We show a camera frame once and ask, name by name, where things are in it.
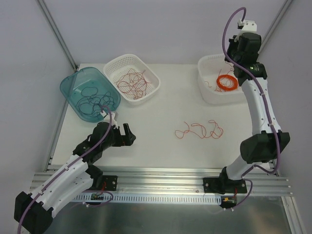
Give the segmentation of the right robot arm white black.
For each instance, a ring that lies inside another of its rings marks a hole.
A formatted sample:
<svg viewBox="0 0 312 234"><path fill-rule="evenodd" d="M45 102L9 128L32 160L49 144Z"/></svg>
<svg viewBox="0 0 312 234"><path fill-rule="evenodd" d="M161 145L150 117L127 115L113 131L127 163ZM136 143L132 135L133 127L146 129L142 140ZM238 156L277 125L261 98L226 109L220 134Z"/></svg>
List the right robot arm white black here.
<svg viewBox="0 0 312 234"><path fill-rule="evenodd" d="M283 132L274 115L268 93L265 66L257 62L261 36L256 33L242 33L229 40L225 60L234 65L250 111L252 136L240 144L240 156L219 175L219 188L228 193L243 176L253 168L267 174L274 174L281 162L281 152L290 142L290 134Z"/></svg>

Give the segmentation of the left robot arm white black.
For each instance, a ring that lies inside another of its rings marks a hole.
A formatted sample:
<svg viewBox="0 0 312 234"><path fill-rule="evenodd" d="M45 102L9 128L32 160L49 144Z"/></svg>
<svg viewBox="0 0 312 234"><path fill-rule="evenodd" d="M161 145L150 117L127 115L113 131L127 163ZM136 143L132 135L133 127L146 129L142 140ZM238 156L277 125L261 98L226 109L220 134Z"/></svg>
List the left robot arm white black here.
<svg viewBox="0 0 312 234"><path fill-rule="evenodd" d="M120 127L100 122L93 132L74 150L73 154L48 180L30 193L21 192L15 200L14 219L17 232L26 229L31 234L42 234L56 215L74 197L86 190L105 191L102 171L94 163L110 147L131 146L136 136L127 123Z"/></svg>

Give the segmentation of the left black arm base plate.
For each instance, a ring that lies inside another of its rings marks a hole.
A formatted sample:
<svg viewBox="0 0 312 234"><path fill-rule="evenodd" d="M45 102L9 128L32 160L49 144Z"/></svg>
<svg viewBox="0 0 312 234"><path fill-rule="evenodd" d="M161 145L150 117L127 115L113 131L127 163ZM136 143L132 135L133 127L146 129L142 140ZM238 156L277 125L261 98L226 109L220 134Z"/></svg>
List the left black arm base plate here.
<svg viewBox="0 0 312 234"><path fill-rule="evenodd" d="M102 175L99 178L97 189L101 191L116 191L117 182L117 175Z"/></svg>

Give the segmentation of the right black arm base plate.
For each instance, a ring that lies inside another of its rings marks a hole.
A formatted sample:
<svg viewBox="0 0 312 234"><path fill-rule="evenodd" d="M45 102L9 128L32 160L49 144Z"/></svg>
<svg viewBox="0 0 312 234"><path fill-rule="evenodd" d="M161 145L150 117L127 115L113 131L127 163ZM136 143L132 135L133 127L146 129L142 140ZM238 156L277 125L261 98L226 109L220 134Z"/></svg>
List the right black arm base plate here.
<svg viewBox="0 0 312 234"><path fill-rule="evenodd" d="M204 193L216 194L246 194L247 186L244 180L222 180L219 177L205 177L203 178Z"/></svg>

